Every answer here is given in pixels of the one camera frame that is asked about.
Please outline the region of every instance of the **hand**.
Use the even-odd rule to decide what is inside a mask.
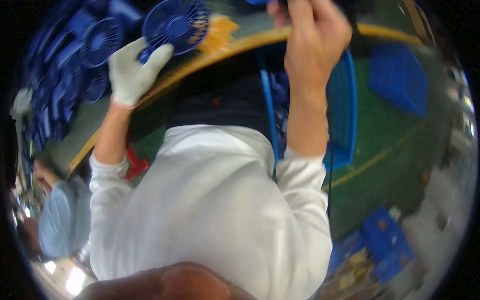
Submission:
[[[43,189],[45,194],[49,195],[52,192],[52,187],[45,180],[52,171],[47,168],[41,161],[35,160],[34,175],[38,186]]]
[[[332,69],[349,45],[352,28],[331,0],[290,0],[292,34],[288,38],[285,71],[290,80],[290,97],[323,93]],[[286,22],[285,11],[272,3],[269,12],[276,24]]]
[[[36,159],[34,164],[35,179],[43,180],[48,173],[51,173],[51,170],[47,168],[47,166],[45,166],[40,160]]]
[[[171,59],[173,46],[162,45],[155,50],[146,64],[137,60],[140,52],[147,47],[144,37],[126,45],[108,59],[110,82],[114,102],[132,109],[138,104],[155,82],[160,70]]]

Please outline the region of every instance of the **long sleeve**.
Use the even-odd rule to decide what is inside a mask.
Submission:
[[[95,158],[94,151],[89,162],[92,169],[89,185],[92,192],[90,242],[94,244],[103,239],[107,227],[114,225],[111,221],[115,219],[116,213],[121,211],[126,195],[132,191],[132,185],[124,179],[129,166],[126,157],[117,165],[106,165]]]
[[[322,191],[326,176],[323,157],[301,157],[287,147],[285,159],[277,164],[278,188],[293,212],[312,263],[322,281],[332,251],[326,209],[328,197]]]

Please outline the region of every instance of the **red stand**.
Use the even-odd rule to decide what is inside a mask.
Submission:
[[[128,161],[130,161],[131,166],[127,171],[127,175],[125,175],[125,179],[131,181],[132,179],[142,174],[144,171],[147,171],[150,166],[148,165],[148,160],[146,158],[142,160],[138,158],[137,154],[135,154],[135,151],[129,143],[127,143],[126,150],[127,158]]]

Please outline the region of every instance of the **black pants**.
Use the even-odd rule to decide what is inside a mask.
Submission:
[[[201,83],[199,78],[196,81],[197,85]],[[173,105],[167,129],[198,124],[237,125],[258,130],[272,142],[260,75],[242,75],[219,90],[211,88],[211,91],[197,94],[180,93],[180,101]]]

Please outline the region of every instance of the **wrist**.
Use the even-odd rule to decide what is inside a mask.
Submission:
[[[133,107],[123,105],[118,103],[115,100],[115,96],[112,95],[110,99],[110,106],[108,107],[108,114],[111,116],[116,116],[120,119],[128,119],[132,114]]]
[[[325,110],[327,108],[326,86],[312,89],[290,90],[290,103],[301,104],[314,109]]]

